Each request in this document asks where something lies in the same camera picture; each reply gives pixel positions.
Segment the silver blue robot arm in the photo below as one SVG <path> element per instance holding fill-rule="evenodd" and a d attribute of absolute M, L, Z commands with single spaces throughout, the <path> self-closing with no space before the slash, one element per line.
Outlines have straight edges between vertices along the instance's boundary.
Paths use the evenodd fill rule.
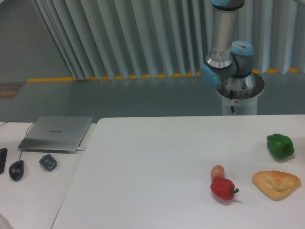
<path fill-rule="evenodd" d="M 245 41 L 233 41 L 237 11 L 244 0 L 213 0 L 214 24 L 211 48 L 201 65 L 203 80 L 216 87 L 231 77 L 242 78 L 252 72 L 254 49 Z"/>

